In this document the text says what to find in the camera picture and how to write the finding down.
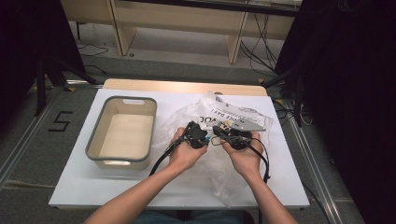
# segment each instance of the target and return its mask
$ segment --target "hand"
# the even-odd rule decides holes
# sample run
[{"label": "hand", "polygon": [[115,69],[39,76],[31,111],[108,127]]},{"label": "hand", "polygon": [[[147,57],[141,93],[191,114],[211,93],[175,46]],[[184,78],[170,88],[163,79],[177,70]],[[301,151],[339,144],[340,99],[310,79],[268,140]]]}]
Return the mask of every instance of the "hand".
[{"label": "hand", "polygon": [[[260,139],[259,133],[251,133],[252,138]],[[233,162],[233,168],[246,179],[248,175],[260,176],[260,161],[261,158],[250,148],[246,147],[242,150],[233,149],[229,143],[221,140],[224,150],[228,153]],[[263,153],[262,144],[253,139],[250,143],[252,147]]]},{"label": "hand", "polygon": [[[174,143],[184,132],[184,128],[178,128],[171,144]],[[207,152],[207,146],[201,148],[192,148],[188,143],[182,142],[171,153],[169,158],[169,167],[174,167],[181,173],[190,169],[200,158]]]}]

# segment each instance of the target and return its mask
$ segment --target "wrist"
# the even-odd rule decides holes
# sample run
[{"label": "wrist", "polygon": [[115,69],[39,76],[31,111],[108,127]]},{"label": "wrist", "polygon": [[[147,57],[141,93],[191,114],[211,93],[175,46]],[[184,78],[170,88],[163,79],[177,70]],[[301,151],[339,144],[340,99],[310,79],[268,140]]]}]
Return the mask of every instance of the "wrist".
[{"label": "wrist", "polygon": [[163,169],[176,176],[181,175],[185,171],[185,169],[180,166],[174,165],[173,163],[169,163]]},{"label": "wrist", "polygon": [[244,174],[242,175],[242,177],[244,177],[245,181],[247,181],[249,185],[258,180],[262,181],[262,176],[260,172],[252,172],[252,173]]}]

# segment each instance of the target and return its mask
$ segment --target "person's left hand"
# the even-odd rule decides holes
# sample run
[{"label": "person's left hand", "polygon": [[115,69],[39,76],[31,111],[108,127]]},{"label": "person's left hand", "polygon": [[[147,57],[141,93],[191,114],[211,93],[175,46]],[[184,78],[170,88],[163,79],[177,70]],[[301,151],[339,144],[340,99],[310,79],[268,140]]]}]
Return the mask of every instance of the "person's left hand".
[{"label": "person's left hand", "polygon": [[[171,144],[174,143],[184,132],[184,128],[178,128]],[[180,172],[190,169],[207,152],[207,146],[192,148],[188,143],[182,142],[171,153],[168,166],[176,168]]]}]

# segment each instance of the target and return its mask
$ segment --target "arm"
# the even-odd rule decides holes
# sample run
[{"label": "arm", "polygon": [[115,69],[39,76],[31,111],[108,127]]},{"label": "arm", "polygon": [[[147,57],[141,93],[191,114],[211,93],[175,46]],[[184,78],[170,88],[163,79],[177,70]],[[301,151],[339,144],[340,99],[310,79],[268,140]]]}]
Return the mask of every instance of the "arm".
[{"label": "arm", "polygon": [[[183,128],[177,129],[171,142],[176,141],[183,131]],[[182,142],[172,152],[165,168],[101,206],[85,223],[133,223],[169,182],[190,169],[206,151],[207,147],[194,149]]]},{"label": "arm", "polygon": [[[260,135],[252,133],[252,138],[260,139]],[[253,139],[251,145],[260,153],[263,153],[260,142]],[[249,148],[235,150],[226,142],[223,142],[223,148],[229,154],[236,172],[247,181],[268,223],[297,223],[262,180],[260,157]]]}]

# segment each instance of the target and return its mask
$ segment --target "gray floor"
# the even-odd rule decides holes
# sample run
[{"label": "gray floor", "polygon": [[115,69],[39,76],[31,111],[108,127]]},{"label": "gray floor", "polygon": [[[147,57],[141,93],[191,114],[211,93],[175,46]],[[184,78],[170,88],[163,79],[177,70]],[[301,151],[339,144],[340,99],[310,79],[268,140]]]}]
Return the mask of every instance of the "gray floor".
[{"label": "gray floor", "polygon": [[[75,24],[71,22],[70,25],[77,36]],[[80,26],[80,29],[81,40],[77,40],[80,47],[94,44],[108,49],[107,52],[94,57],[82,56],[85,64],[93,64],[107,71],[107,74],[102,74],[96,68],[87,67],[88,73],[99,80],[122,77],[257,85],[261,78],[271,79],[269,72],[260,65],[250,64],[248,57],[242,52],[239,53],[236,64],[229,64],[224,37],[221,35],[140,29],[128,55],[119,56],[110,26],[85,24]],[[256,41],[253,38],[244,39],[250,48],[253,48]],[[281,51],[282,41],[270,40],[270,44],[275,54]],[[101,51],[102,49],[95,47],[80,50],[82,54]],[[262,45],[255,52],[265,58]],[[254,72],[251,66],[265,75]],[[275,86],[267,91],[270,96],[279,97],[279,89],[279,86]],[[50,208],[48,199],[67,163],[95,93],[96,89],[86,88],[60,93],[35,135],[34,141],[9,178],[23,183],[10,185],[8,182],[0,191],[0,223],[80,223],[92,212],[92,210],[65,211]],[[60,128],[53,123],[59,111],[73,112],[64,115],[70,124],[65,132],[49,132],[49,129]],[[20,109],[10,118],[7,130],[0,134],[0,164],[6,161],[17,145],[34,113],[35,91],[31,90]],[[291,128],[292,119],[282,119],[280,122],[284,123],[284,133],[300,178],[318,195],[307,161]],[[321,140],[315,122],[309,126],[304,125],[302,129],[343,223],[364,223],[336,166],[329,162],[331,156]],[[28,186],[25,183],[40,186]],[[293,216],[300,223],[326,223],[325,216],[308,191],[307,195],[311,205],[304,210],[290,210]],[[257,210],[249,212],[257,219]]]}]

